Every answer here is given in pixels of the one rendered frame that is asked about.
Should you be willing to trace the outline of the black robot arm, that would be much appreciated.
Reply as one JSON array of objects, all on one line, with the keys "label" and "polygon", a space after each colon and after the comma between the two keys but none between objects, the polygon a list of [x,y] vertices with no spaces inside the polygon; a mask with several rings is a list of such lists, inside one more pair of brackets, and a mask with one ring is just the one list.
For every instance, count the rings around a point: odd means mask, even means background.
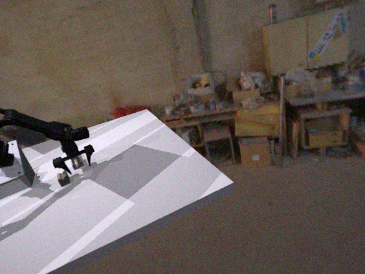
[{"label": "black robot arm", "polygon": [[[22,128],[43,133],[47,138],[60,141],[62,146],[89,138],[87,127],[72,129],[70,124],[61,122],[46,122],[37,118],[22,114],[14,109],[0,108],[0,113],[4,114],[4,119],[0,120],[0,128],[7,125],[15,125]],[[66,131],[64,131],[66,128]],[[0,140],[0,168],[14,165],[14,154],[8,153],[8,141]]]}]

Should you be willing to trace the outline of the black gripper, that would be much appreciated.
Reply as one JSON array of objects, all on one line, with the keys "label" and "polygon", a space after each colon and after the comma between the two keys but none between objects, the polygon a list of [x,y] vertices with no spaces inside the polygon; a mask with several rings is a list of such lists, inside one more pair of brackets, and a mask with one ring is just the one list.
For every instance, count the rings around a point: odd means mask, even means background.
[{"label": "black gripper", "polygon": [[71,175],[71,172],[70,172],[68,166],[65,164],[65,161],[72,159],[76,156],[82,155],[84,153],[86,154],[86,158],[87,158],[87,162],[88,162],[89,166],[91,165],[90,159],[91,159],[91,155],[94,152],[94,148],[92,147],[92,145],[84,146],[83,150],[78,151],[75,142],[73,142],[71,144],[63,146],[63,149],[65,150],[65,153],[67,154],[67,156],[64,158],[58,157],[56,159],[53,159],[53,165],[55,168],[62,168],[64,170],[66,170],[68,173],[70,173],[70,175]]}]

